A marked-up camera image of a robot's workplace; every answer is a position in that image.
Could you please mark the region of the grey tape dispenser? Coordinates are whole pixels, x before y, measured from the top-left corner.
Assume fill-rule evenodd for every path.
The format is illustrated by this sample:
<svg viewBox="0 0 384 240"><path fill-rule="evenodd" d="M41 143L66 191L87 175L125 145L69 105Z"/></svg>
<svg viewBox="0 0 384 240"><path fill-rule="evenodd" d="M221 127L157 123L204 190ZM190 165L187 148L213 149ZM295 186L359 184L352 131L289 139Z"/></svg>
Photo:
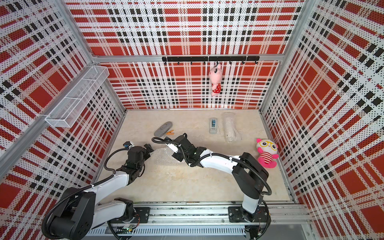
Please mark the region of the grey tape dispenser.
<svg viewBox="0 0 384 240"><path fill-rule="evenodd" d="M217 118L210 118L210 124L209 124L209 133L210 134L217 134L218 131L218 120Z"/></svg>

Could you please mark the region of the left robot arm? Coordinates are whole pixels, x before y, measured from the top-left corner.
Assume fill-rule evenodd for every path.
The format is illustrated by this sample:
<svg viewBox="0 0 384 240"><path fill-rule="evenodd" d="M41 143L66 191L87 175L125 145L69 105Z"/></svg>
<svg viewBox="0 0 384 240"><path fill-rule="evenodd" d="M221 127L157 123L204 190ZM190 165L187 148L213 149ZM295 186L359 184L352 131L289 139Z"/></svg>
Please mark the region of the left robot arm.
<svg viewBox="0 0 384 240"><path fill-rule="evenodd" d="M145 161L154 150L149 144L139 147L131 142L126 142L121 150L127 152L128 158L117 170L105 166L105 170L112 172L109 177L86 187L65 190L43 220L42 233L46 238L81 240L90 230L112 221L133 223L130 231L138 227L145 215L134 208L133 201L116 198L101 204L101 200L141 177Z"/></svg>

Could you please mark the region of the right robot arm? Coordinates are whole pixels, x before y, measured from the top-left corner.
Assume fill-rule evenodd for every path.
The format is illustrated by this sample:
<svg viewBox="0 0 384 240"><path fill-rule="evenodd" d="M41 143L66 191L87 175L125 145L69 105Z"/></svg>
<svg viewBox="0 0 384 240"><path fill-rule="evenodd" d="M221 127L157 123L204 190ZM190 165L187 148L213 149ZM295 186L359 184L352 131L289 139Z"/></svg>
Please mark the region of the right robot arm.
<svg viewBox="0 0 384 240"><path fill-rule="evenodd" d="M272 189L267 183L268 171L249 153L228 156L215 153L204 147L195 147L187 134L172 140L166 137L167 146L174 152L172 157L186 162L191 168L211 168L231 174L244 194L240 220L254 222L260 213L264 196L270 196Z"/></svg>

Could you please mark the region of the bubble wrap sheet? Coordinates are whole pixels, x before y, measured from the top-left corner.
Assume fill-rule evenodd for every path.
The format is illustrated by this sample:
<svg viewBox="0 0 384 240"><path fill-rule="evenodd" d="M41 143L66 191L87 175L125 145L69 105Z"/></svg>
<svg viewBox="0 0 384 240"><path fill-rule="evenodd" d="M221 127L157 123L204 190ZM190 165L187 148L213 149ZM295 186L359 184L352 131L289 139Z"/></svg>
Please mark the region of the bubble wrap sheet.
<svg viewBox="0 0 384 240"><path fill-rule="evenodd" d="M234 113L223 113L223 129L226 142L231 143L241 139L241 136L236 128Z"/></svg>
<svg viewBox="0 0 384 240"><path fill-rule="evenodd" d="M173 154L174 152L168 147L156 149L151 153L148 161L160 166L176 166L181 164L181 162L173 157Z"/></svg>

